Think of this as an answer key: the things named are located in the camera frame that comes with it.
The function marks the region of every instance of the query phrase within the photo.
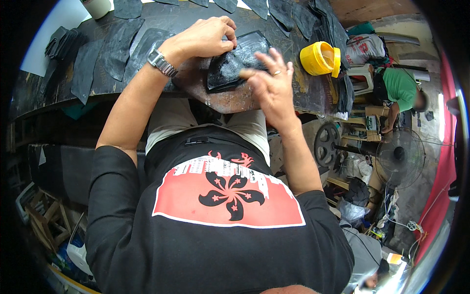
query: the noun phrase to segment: green shirt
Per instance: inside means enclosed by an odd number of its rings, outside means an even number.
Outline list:
[[[387,68],[384,72],[384,82],[388,100],[398,103],[400,112],[413,108],[417,90],[415,75],[412,72],[406,72],[402,68]]]

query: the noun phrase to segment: hand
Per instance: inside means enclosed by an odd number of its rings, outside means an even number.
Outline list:
[[[255,69],[242,69],[239,75],[248,81],[267,121],[282,136],[296,129],[300,122],[295,115],[292,94],[294,66],[292,62],[286,66],[276,49],[270,48],[269,53],[272,58],[259,52],[255,53],[255,57],[266,65],[271,75]]]
[[[391,130],[393,130],[393,126],[384,127],[384,128],[382,128],[381,134],[386,134],[386,133],[390,132]]]
[[[167,39],[158,49],[174,67],[191,57],[212,57],[236,47],[236,25],[228,16],[199,19],[183,32]]]

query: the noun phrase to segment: wristwatch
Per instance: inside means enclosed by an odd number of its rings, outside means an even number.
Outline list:
[[[167,77],[174,78],[178,73],[178,70],[175,69],[168,61],[166,61],[165,56],[163,56],[163,54],[155,48],[150,51],[147,60],[153,67],[158,68],[162,74]]]

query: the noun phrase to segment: beige pants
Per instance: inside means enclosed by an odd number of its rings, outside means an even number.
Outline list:
[[[149,137],[145,146],[145,154],[157,143],[173,134],[185,131],[197,125],[196,119],[189,108],[188,99],[160,98],[149,120]],[[262,110],[235,113],[228,124],[228,129],[255,145],[263,153],[269,166],[269,144],[266,134],[266,117]]]

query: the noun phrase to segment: yellow container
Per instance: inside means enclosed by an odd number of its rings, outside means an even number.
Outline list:
[[[307,73],[313,76],[332,73],[338,77],[341,64],[341,51],[327,42],[316,42],[300,51],[300,62]]]

